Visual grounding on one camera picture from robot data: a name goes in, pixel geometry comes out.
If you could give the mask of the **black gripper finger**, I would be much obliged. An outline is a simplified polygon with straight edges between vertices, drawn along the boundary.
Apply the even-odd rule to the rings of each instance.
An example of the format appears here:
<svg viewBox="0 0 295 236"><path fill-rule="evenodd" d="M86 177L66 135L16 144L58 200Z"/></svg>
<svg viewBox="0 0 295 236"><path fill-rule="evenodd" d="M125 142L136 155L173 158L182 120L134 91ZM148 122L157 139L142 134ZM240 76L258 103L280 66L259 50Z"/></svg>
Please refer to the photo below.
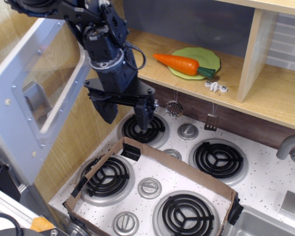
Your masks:
<svg viewBox="0 0 295 236"><path fill-rule="evenodd" d="M134 107L136 122L142 131L146 131L153 120L155 111L153 98L138 98Z"/></svg>
<svg viewBox="0 0 295 236"><path fill-rule="evenodd" d="M118 106L112 99L92 100L92 103L105 122L112 124L118 114Z"/></svg>

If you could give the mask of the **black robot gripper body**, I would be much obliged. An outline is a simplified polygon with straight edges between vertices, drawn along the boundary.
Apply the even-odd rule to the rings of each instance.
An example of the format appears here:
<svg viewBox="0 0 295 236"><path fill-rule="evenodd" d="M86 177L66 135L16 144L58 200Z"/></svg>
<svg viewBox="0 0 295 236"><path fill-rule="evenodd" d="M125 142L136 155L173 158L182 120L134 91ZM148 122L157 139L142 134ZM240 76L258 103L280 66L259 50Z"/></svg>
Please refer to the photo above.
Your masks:
<svg viewBox="0 0 295 236"><path fill-rule="evenodd" d="M84 86L92 101L110 102L126 106L156 108L155 89L138 78L138 70L131 48L120 50L111 61L90 62L98 78L88 79Z"/></svg>

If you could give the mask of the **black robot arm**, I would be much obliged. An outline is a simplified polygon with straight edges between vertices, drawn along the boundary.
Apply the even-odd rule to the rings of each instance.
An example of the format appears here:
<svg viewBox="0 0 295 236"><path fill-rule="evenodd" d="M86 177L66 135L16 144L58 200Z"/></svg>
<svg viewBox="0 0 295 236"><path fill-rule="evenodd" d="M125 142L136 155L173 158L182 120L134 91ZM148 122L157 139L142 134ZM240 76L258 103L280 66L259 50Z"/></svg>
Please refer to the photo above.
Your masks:
<svg viewBox="0 0 295 236"><path fill-rule="evenodd" d="M126 40L129 30L108 0L8 0L18 13L29 17L65 20L89 56L97 79L84 82L95 109L112 123L118 105L134 108L137 125L149 130L154 117L155 90L138 78L133 52L141 49Z"/></svg>

